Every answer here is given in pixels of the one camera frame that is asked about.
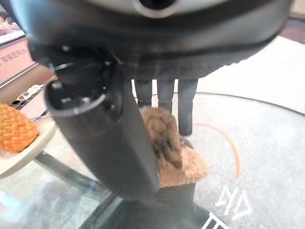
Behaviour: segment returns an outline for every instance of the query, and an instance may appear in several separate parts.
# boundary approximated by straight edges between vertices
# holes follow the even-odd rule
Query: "white plate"
[[[56,131],[56,124],[51,117],[35,122],[39,135],[22,152],[0,152],[0,179],[8,177],[33,160],[50,142]]]

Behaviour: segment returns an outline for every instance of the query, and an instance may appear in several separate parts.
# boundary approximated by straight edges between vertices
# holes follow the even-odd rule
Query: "glass tabletop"
[[[173,114],[177,117],[176,95]],[[231,144],[206,124],[226,133],[237,147],[239,177]],[[188,139],[209,173],[196,183],[189,222],[167,228],[214,228],[208,218],[196,220],[201,209],[232,229],[304,227],[304,115],[239,97],[196,94]],[[3,229],[124,228],[119,222],[128,222],[132,211],[126,203],[96,181],[60,131],[37,158],[0,180]]]

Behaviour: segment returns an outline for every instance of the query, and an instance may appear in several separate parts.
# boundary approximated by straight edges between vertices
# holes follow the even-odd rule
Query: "white logo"
[[[212,212],[209,213],[209,218],[203,225],[201,229],[207,229],[210,223],[215,221],[216,223],[214,224],[212,229],[229,229],[220,219],[218,219],[217,216],[215,216]]]
[[[219,200],[215,203],[215,207],[226,205],[226,208],[224,210],[224,215],[228,215],[232,206],[233,202],[235,200],[235,197],[238,193],[238,188],[235,187],[233,192],[231,193],[229,190],[229,187],[227,185],[224,186],[223,191],[221,192],[221,195],[219,197]],[[240,210],[241,203],[244,203],[246,209]],[[252,213],[252,207],[250,205],[246,190],[243,189],[241,195],[239,196],[239,199],[235,205],[235,208],[233,210],[233,217],[232,220],[236,220],[242,216],[248,215]]]

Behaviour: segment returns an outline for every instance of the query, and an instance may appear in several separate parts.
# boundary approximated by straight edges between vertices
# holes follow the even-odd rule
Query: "fluffy brown toy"
[[[160,107],[144,107],[140,113],[159,158],[161,187],[194,183],[206,175],[205,161],[181,140],[172,114]]]

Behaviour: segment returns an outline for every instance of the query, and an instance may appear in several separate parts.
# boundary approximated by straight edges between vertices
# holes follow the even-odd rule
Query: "orange pastry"
[[[19,153],[38,136],[36,125],[19,110],[0,103],[0,150]]]

